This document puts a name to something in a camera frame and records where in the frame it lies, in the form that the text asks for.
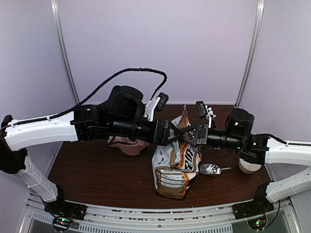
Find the pet food bag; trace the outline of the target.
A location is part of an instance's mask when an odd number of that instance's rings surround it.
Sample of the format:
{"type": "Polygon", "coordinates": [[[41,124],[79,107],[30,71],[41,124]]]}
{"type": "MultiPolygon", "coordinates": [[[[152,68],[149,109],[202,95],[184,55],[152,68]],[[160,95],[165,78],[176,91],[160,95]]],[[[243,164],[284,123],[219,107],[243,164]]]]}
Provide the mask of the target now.
{"type": "Polygon", "coordinates": [[[171,199],[184,199],[199,172],[201,159],[201,149],[187,142],[157,146],[152,157],[156,193],[171,199]]]}

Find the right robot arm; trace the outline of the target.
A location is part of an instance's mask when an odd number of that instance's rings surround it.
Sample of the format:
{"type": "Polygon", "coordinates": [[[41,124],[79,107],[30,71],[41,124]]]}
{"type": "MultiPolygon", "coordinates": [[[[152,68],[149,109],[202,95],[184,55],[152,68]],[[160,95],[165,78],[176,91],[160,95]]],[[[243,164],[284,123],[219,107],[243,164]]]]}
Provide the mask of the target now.
{"type": "Polygon", "coordinates": [[[309,142],[285,141],[272,134],[252,134],[255,117],[241,108],[230,111],[225,129],[210,128],[207,124],[188,126],[175,132],[178,139],[184,139],[194,146],[235,150],[247,163],[305,165],[306,169],[278,182],[257,187],[254,200],[249,203],[253,214],[260,214],[269,203],[295,195],[311,188],[311,144],[309,142]],[[183,137],[192,131],[191,139],[183,137]]]}

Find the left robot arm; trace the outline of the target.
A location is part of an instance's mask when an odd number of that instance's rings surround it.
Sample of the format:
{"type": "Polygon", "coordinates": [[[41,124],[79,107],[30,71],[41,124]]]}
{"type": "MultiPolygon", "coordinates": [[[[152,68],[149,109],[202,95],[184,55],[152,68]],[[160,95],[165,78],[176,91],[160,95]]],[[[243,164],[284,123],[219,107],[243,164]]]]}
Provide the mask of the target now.
{"type": "Polygon", "coordinates": [[[176,127],[170,121],[154,118],[162,110],[168,96],[161,93],[147,104],[143,94],[130,86],[113,87],[108,99],[98,105],[78,105],[67,112],[42,118],[16,120],[7,115],[0,131],[0,169],[20,175],[27,186],[60,216],[70,211],[63,190],[50,182],[28,157],[29,146],[51,142],[84,142],[111,136],[139,139],[166,146],[186,140],[193,127],[176,127]]]}

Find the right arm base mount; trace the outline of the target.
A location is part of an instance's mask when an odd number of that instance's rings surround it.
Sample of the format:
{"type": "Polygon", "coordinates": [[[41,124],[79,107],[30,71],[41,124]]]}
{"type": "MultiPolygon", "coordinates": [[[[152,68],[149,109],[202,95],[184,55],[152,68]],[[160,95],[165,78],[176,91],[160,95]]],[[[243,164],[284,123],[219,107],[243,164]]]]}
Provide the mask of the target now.
{"type": "Polygon", "coordinates": [[[266,214],[274,210],[274,204],[266,198],[267,186],[268,183],[259,185],[253,200],[232,206],[235,219],[250,218],[248,226],[255,231],[263,231],[271,225],[266,214]]]}

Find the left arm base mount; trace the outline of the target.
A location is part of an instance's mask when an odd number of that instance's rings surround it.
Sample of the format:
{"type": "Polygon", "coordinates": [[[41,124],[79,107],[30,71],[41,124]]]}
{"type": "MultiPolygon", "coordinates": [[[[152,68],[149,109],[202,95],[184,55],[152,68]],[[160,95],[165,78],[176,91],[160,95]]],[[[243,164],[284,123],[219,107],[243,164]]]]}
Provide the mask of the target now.
{"type": "Polygon", "coordinates": [[[53,216],[52,226],[58,232],[68,230],[73,221],[84,220],[87,206],[65,201],[64,190],[60,186],[57,187],[57,197],[55,201],[45,202],[41,201],[45,206],[45,211],[53,216]]]}

